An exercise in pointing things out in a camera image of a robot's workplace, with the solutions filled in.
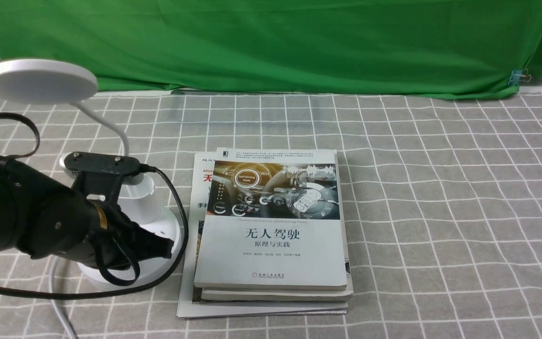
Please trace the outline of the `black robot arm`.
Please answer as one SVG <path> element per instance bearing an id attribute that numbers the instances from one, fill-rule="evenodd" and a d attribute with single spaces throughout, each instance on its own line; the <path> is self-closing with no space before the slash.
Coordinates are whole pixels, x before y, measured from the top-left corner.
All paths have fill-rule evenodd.
<path id="1" fill-rule="evenodd" d="M 0 156 L 0 252 L 15 248 L 32 259 L 55 255 L 114 270 L 172 258 L 174 241 L 141 228 L 118 204 L 123 181 L 146 165 L 98 154 L 94 164 L 74 160 L 70 166 L 78 176 L 68 187 Z"/>

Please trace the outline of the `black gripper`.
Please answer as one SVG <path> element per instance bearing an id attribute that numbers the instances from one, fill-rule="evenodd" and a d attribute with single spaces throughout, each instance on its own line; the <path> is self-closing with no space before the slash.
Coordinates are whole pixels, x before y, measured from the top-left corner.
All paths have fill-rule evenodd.
<path id="1" fill-rule="evenodd" d="M 94 226 L 85 240 L 88 253 L 82 263 L 97 270 L 127 270 L 153 258 L 172 259 L 175 241 L 141 228 L 118 206 L 90 200 Z"/>

